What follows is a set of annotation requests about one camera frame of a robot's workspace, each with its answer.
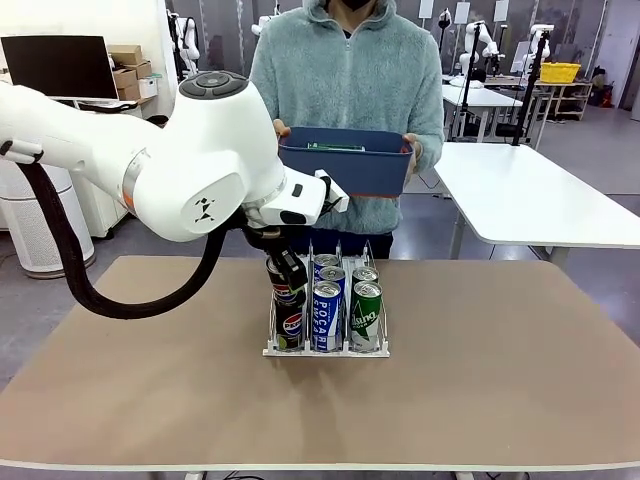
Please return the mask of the blue bin with orange handles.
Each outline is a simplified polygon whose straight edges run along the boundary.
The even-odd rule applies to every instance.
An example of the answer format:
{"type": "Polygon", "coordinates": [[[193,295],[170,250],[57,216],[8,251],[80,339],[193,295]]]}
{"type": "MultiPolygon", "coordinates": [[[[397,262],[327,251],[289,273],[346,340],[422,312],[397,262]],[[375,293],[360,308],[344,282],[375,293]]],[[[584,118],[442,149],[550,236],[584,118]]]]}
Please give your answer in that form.
{"type": "Polygon", "coordinates": [[[404,190],[413,148],[395,132],[293,127],[279,140],[279,156],[309,175],[325,171],[350,196],[395,198],[404,190]]]}

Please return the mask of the person's right forearm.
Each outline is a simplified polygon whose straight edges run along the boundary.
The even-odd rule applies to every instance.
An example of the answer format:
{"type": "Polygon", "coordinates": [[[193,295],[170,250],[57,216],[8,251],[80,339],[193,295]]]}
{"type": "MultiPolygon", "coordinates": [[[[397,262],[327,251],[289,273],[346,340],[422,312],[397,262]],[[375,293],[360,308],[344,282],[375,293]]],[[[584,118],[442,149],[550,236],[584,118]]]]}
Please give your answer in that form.
{"type": "Polygon", "coordinates": [[[260,111],[265,118],[271,121],[279,119],[279,104],[277,91],[270,85],[259,85],[253,81],[249,82],[255,101],[259,105],[260,111]]]}

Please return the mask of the person in teal fleece jacket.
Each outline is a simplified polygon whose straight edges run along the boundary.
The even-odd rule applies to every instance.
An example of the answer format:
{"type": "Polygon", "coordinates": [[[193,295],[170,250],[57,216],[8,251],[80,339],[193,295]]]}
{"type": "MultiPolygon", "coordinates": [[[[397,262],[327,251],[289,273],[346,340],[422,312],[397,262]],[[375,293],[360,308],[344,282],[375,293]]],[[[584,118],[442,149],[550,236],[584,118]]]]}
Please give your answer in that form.
{"type": "Polygon", "coordinates": [[[395,0],[303,0],[266,24],[250,79],[274,87],[291,129],[404,136],[417,104],[443,102],[437,42],[399,15],[395,0]]]}

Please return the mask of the black tripod pole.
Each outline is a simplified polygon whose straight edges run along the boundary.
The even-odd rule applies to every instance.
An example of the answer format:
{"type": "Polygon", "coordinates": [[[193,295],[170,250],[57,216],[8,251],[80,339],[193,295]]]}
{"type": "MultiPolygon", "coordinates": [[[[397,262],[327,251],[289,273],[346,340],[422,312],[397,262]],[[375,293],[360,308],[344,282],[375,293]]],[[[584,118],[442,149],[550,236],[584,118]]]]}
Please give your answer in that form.
{"type": "Polygon", "coordinates": [[[527,76],[528,82],[527,82],[527,87],[525,90],[525,95],[524,95],[524,99],[522,100],[522,105],[520,107],[519,110],[519,116],[518,116],[518,122],[517,122],[517,126],[516,126],[516,131],[515,131],[515,135],[513,138],[513,141],[511,143],[512,146],[518,146],[520,143],[520,138],[523,135],[523,127],[524,127],[524,123],[527,117],[527,112],[530,106],[530,102],[532,99],[532,95],[533,95],[533,90],[535,87],[535,82],[537,81],[538,75],[539,75],[539,71],[540,71],[540,67],[541,67],[542,61],[540,60],[540,57],[537,57],[534,61],[534,65],[533,65],[533,69],[531,71],[531,74],[527,76]]]}
{"type": "Polygon", "coordinates": [[[455,124],[453,127],[453,137],[459,138],[464,135],[466,125],[466,114],[468,112],[468,95],[470,90],[471,78],[474,64],[471,65],[469,73],[466,76],[461,74],[459,83],[461,84],[461,102],[457,109],[455,124]]]}

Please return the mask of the clear acrylic can rack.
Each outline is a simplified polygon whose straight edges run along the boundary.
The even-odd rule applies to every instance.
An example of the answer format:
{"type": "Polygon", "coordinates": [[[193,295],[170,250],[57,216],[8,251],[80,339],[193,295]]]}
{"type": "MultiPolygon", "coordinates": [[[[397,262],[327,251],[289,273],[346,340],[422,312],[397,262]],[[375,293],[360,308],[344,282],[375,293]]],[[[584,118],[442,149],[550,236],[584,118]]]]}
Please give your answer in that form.
{"type": "Polygon", "coordinates": [[[302,258],[306,283],[296,292],[272,260],[273,281],[265,357],[387,358],[387,312],[373,251],[358,256],[313,249],[302,258]]]}

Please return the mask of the black computer monitor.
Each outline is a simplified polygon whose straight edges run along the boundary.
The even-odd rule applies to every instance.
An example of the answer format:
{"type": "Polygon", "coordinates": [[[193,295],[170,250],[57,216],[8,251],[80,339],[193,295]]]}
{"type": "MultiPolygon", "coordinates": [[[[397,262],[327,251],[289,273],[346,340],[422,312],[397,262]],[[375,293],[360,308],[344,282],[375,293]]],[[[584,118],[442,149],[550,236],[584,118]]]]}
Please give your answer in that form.
{"type": "Polygon", "coordinates": [[[118,98],[101,36],[18,35],[0,42],[15,85],[61,99],[118,98]]]}

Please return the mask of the black Pepsi can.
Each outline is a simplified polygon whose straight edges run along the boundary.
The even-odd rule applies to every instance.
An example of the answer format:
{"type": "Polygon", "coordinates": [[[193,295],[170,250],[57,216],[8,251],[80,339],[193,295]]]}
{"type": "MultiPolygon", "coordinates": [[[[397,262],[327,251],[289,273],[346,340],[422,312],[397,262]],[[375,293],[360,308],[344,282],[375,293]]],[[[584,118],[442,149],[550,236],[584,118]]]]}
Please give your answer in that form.
{"type": "Polygon", "coordinates": [[[289,303],[275,300],[276,340],[279,350],[294,350],[302,342],[304,295],[289,303]]]}
{"type": "Polygon", "coordinates": [[[294,291],[284,275],[277,269],[271,256],[266,258],[266,268],[272,283],[275,301],[282,305],[303,305],[306,301],[306,293],[303,288],[294,291]]]}

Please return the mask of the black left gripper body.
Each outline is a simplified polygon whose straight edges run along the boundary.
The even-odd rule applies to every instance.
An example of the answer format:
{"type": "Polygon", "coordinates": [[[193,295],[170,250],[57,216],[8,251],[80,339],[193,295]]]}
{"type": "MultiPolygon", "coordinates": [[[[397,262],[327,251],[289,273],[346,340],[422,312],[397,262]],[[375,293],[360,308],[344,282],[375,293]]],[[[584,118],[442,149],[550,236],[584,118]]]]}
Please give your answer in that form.
{"type": "Polygon", "coordinates": [[[242,227],[242,232],[250,246],[264,251],[273,258],[297,257],[290,240],[286,236],[286,231],[279,226],[259,229],[245,225],[242,227]]]}

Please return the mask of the white cabinet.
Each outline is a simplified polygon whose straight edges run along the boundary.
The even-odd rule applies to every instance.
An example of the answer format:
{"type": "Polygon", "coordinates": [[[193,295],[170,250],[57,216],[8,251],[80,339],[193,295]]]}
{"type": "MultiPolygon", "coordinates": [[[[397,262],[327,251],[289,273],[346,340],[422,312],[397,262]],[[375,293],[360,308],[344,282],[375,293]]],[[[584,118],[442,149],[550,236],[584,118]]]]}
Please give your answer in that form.
{"type": "Polygon", "coordinates": [[[111,239],[114,228],[126,217],[127,210],[79,174],[71,172],[70,176],[90,236],[111,239]]]}

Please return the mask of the white cylindrical air purifier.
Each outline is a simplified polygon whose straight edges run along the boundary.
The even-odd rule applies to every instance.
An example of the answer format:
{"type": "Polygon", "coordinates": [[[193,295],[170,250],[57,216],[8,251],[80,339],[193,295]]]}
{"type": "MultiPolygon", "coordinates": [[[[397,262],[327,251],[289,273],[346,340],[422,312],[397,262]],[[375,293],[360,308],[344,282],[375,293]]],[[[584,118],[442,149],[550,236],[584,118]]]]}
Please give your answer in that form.
{"type": "MultiPolygon", "coordinates": [[[[95,249],[68,171],[47,166],[49,179],[76,234],[86,266],[95,262],[95,249]]],[[[64,275],[60,255],[40,205],[16,164],[0,160],[0,212],[6,220],[25,274],[49,280],[64,275]]]]}

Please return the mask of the yellow plastic crate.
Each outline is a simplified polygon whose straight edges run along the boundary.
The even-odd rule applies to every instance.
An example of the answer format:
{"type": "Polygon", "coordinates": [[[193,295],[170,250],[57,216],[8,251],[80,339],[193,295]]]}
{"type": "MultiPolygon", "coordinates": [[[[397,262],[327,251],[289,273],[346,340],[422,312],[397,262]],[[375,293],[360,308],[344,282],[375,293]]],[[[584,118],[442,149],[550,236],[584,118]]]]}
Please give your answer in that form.
{"type": "Polygon", "coordinates": [[[574,82],[580,68],[580,64],[545,62],[540,67],[539,80],[548,84],[570,84],[574,82]]]}

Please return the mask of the person's left forearm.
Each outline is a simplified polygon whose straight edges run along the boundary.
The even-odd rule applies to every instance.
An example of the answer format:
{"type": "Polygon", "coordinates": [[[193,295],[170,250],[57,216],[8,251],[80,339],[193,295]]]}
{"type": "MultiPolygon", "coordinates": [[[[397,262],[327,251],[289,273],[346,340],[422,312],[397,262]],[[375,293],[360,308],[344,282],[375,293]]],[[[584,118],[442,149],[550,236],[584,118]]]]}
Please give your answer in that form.
{"type": "Polygon", "coordinates": [[[411,111],[408,130],[417,135],[423,147],[415,172],[420,174],[434,167],[441,158],[445,141],[442,100],[425,100],[417,104],[411,111]]]}

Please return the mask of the white table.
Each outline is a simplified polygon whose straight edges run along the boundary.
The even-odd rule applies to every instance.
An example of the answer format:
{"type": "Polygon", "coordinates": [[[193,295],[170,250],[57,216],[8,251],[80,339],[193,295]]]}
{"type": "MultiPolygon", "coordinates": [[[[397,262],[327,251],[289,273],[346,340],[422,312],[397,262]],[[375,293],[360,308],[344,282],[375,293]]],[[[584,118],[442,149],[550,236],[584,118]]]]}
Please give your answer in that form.
{"type": "Polygon", "coordinates": [[[457,208],[449,256],[471,229],[564,267],[573,249],[640,250],[640,217],[528,146],[443,146],[435,171],[457,208]]]}
{"type": "Polygon", "coordinates": [[[500,124],[515,123],[523,103],[493,90],[442,86],[447,141],[500,142],[500,124]]]}

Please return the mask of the wooden shelf table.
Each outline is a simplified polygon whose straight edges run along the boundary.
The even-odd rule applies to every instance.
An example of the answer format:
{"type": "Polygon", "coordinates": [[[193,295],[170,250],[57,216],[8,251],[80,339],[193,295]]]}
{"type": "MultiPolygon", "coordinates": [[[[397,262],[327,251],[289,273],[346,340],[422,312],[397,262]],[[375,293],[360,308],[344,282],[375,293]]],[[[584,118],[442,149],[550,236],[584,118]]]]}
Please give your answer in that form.
{"type": "Polygon", "coordinates": [[[592,84],[585,81],[572,83],[537,82],[537,115],[540,119],[580,121],[591,96],[592,84]]]}

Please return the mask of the person's left hand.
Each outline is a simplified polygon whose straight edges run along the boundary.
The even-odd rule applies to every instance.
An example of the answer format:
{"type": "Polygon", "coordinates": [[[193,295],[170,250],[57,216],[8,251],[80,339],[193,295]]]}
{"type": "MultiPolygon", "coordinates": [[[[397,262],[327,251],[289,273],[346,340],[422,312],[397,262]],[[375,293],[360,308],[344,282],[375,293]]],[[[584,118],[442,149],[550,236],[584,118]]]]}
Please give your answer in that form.
{"type": "Polygon", "coordinates": [[[420,157],[422,156],[422,144],[420,143],[418,137],[414,133],[407,133],[403,136],[403,140],[408,143],[412,149],[412,156],[408,164],[404,186],[407,186],[412,178],[412,176],[416,172],[417,163],[420,157]]]}

